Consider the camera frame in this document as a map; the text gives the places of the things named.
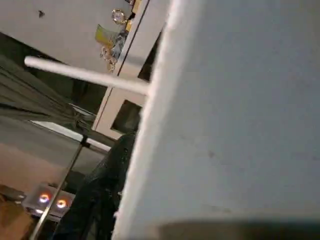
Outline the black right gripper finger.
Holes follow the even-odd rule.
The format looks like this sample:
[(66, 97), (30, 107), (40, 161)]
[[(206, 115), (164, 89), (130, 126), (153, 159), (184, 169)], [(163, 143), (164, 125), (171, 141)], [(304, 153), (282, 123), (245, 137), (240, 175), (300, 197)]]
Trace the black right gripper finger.
[(136, 135), (136, 132), (122, 135), (84, 178), (55, 229), (55, 240), (85, 240), (92, 226), (96, 227), (96, 240), (111, 239)]

